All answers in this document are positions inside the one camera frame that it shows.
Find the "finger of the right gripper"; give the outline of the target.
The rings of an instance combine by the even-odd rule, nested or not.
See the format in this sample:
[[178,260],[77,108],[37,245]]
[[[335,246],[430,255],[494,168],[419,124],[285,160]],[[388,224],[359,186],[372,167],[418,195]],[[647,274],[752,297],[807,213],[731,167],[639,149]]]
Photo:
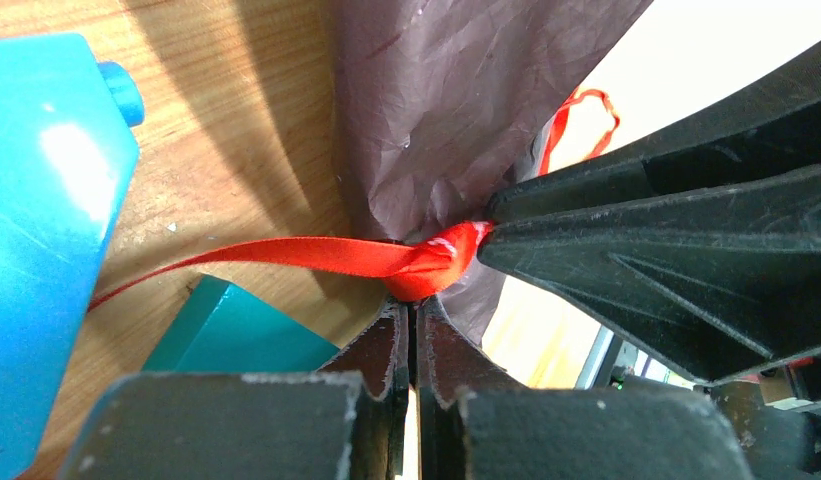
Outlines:
[[821,40],[728,97],[607,154],[508,187],[497,224],[766,179],[821,163]]

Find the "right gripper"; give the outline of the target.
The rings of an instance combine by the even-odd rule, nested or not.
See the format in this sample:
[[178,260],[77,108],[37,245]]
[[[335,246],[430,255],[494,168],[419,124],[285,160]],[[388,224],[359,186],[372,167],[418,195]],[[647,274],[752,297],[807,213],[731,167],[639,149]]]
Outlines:
[[735,379],[687,381],[623,344],[610,388],[703,394],[756,478],[821,479],[821,164],[503,221],[478,257],[685,378]]

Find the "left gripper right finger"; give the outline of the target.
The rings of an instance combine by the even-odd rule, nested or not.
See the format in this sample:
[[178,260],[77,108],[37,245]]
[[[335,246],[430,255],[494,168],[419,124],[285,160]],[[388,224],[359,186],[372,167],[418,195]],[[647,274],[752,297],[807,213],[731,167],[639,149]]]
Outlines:
[[701,394],[531,389],[450,322],[416,309],[424,479],[749,479],[728,420]]

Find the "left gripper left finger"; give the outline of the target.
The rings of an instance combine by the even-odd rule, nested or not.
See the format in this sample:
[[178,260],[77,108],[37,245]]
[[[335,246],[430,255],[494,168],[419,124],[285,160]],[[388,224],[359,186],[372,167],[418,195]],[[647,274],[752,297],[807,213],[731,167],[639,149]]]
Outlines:
[[408,406],[405,303],[305,373],[141,373],[91,411],[62,479],[392,479]]

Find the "red ribbon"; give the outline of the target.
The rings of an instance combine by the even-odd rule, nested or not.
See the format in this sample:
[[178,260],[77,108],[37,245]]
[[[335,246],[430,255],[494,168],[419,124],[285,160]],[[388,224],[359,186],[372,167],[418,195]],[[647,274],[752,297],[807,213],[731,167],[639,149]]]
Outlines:
[[460,280],[495,226],[490,220],[464,221],[417,245],[320,236],[267,238],[229,245],[151,271],[93,298],[88,310],[158,275],[218,262],[286,265],[379,279],[398,300],[416,302]]

